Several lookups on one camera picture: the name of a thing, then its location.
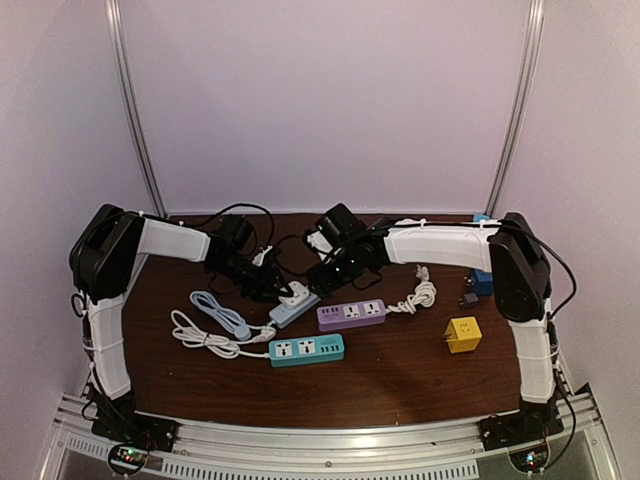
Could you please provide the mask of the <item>aluminium frame post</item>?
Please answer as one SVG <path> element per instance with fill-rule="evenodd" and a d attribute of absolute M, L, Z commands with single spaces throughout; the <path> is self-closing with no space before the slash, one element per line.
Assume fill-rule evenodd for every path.
<path fill-rule="evenodd" d="M 134 153 L 141 171 L 143 183 L 151 200 L 154 212 L 160 217 L 168 216 L 162 199 L 151 156 L 147 145 L 142 118 L 136 97 L 133 76 L 126 45 L 121 2 L 104 1 L 107 28 L 115 61 L 115 70 L 121 91 L 125 120 L 129 128 Z"/>
<path fill-rule="evenodd" d="M 505 189 L 532 89 L 544 30 L 545 1 L 531 0 L 514 98 L 506 133 L 484 213 L 493 215 Z"/>

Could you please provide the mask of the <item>right aluminium frame post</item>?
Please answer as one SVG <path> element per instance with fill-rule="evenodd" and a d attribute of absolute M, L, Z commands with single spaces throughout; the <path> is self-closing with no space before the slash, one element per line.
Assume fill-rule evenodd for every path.
<path fill-rule="evenodd" d="M 514 98 L 506 133 L 484 213 L 493 215 L 505 189 L 532 89 L 544 30 L 545 1 L 531 0 Z"/>

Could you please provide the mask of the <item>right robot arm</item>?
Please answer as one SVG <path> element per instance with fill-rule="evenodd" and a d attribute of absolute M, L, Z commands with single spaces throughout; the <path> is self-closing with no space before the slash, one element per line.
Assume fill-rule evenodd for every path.
<path fill-rule="evenodd" d="M 377 273 L 391 264 L 448 265 L 491 274 L 495 305 L 510 326 L 520 370 L 520 407 L 513 433 L 530 442 L 550 426 L 558 350 L 551 268 L 521 214 L 480 222 L 382 217 L 367 226 L 339 203 L 304 233 L 303 240 L 320 257 L 306 279 L 321 298 L 365 272 Z"/>

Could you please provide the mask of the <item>teal power strip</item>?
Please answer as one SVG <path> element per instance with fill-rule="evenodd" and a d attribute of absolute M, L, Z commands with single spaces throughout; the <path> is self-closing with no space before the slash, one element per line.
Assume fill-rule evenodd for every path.
<path fill-rule="evenodd" d="M 341 361 L 346 352 L 340 334 L 317 335 L 269 343 L 268 358 L 274 368 Z"/>

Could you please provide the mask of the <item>yellow cube socket adapter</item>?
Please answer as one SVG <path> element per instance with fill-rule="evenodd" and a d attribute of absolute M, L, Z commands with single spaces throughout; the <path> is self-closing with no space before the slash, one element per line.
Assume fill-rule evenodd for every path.
<path fill-rule="evenodd" d="M 473 352 L 482 339 L 474 316 L 452 318 L 443 334 L 451 354 Z"/>

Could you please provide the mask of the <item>white round travel adapter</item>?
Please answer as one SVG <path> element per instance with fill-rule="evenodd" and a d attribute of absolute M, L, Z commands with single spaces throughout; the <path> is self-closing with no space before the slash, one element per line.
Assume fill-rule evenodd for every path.
<path fill-rule="evenodd" d="M 291 281 L 279 296 L 279 301 L 288 308 L 294 308 L 304 303 L 309 297 L 310 291 L 305 285 L 299 281 Z"/>

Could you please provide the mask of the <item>left aluminium frame post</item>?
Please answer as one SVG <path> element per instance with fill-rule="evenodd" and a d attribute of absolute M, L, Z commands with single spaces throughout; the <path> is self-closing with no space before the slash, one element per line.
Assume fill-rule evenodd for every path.
<path fill-rule="evenodd" d="M 129 128 L 134 153 L 141 171 L 143 183 L 151 200 L 154 212 L 160 217 L 168 216 L 162 199 L 151 156 L 147 145 L 142 118 L 136 97 L 133 76 L 126 45 L 121 2 L 104 1 L 107 28 L 115 61 L 115 70 L 121 91 L 125 120 Z"/>

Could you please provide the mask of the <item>purple power strip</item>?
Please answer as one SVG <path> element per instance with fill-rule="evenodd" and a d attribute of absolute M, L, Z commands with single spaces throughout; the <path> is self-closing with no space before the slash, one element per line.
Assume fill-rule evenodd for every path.
<path fill-rule="evenodd" d="M 379 325 L 386 321 L 387 316 L 386 307 L 380 299 L 321 306 L 316 314 L 320 332 Z"/>

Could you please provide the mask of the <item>dark grey small adapter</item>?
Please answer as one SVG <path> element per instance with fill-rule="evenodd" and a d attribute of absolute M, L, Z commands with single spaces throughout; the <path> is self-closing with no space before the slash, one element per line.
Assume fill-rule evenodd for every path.
<path fill-rule="evenodd" d="M 479 297 L 474 292 L 465 293 L 459 299 L 459 306 L 462 309 L 473 309 L 478 305 L 478 303 Z"/>

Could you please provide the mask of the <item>front aluminium rail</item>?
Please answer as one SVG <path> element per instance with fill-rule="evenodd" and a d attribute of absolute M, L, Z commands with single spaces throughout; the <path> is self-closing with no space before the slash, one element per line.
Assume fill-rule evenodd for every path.
<path fill-rule="evenodd" d="M 122 479 L 106 464 L 116 442 L 91 432 L 85 399 L 63 394 L 36 479 Z M 174 420 L 173 450 L 155 451 L 131 479 L 620 479 L 589 393 L 574 396 L 576 431 L 543 475 L 519 472 L 516 448 L 486 450 L 480 417 L 380 428 L 252 428 Z"/>

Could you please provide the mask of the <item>light blue power strip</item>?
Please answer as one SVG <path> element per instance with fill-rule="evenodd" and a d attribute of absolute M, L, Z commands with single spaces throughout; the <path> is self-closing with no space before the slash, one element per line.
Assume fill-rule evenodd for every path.
<path fill-rule="evenodd" d="M 306 299 L 302 300 L 296 306 L 280 304 L 270 310 L 270 324 L 278 329 L 284 329 L 319 302 L 320 298 L 311 293 Z"/>

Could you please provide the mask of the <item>blue cube socket adapter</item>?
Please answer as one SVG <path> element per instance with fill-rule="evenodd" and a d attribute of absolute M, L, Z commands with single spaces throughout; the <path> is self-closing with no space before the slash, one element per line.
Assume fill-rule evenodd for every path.
<path fill-rule="evenodd" d="M 478 297 L 489 297 L 494 292 L 493 274 L 479 269 L 471 269 L 467 285 L 470 291 Z"/>

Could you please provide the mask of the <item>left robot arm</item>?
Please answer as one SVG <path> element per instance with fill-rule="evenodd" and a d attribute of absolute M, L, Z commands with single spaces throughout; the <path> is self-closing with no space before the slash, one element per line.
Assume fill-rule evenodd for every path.
<path fill-rule="evenodd" d="M 122 333 L 122 311 L 136 259 L 150 255 L 201 263 L 258 302 L 277 302 L 294 295 L 277 264 L 276 251 L 265 252 L 261 264 L 243 253 L 248 223 L 226 217 L 212 233 L 169 220 L 103 205 L 76 241 L 69 256 L 73 284 L 83 300 L 83 347 L 90 360 L 92 383 L 106 429 L 123 444 L 144 433 L 132 407 L 118 405 L 131 395 Z"/>

